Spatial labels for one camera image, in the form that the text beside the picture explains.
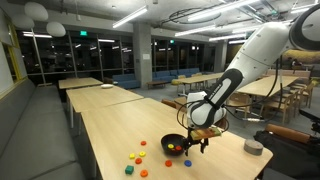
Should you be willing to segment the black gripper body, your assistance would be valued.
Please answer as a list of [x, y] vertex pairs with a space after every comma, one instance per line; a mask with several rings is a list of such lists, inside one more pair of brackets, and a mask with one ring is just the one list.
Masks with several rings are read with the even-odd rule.
[[201, 139], [201, 140], [193, 140], [192, 137], [190, 136], [190, 133], [192, 130], [196, 130], [196, 129], [192, 129], [192, 128], [188, 129], [187, 139], [185, 140], [185, 148], [188, 147], [188, 149], [189, 149], [191, 146], [197, 145], [197, 144], [199, 144], [201, 146], [201, 143], [204, 143], [205, 147], [209, 145], [208, 138]]

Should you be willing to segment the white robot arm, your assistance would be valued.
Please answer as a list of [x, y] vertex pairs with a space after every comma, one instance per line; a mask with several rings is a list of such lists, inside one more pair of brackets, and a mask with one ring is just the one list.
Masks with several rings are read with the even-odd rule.
[[207, 129], [226, 115], [224, 102], [239, 88], [261, 76], [281, 55], [290, 49], [320, 50], [320, 4], [311, 7], [289, 25], [268, 22], [261, 25], [242, 45], [219, 80], [206, 91], [187, 95], [188, 136], [183, 140], [185, 154], [192, 145], [200, 152], [208, 139], [194, 140], [191, 132]]

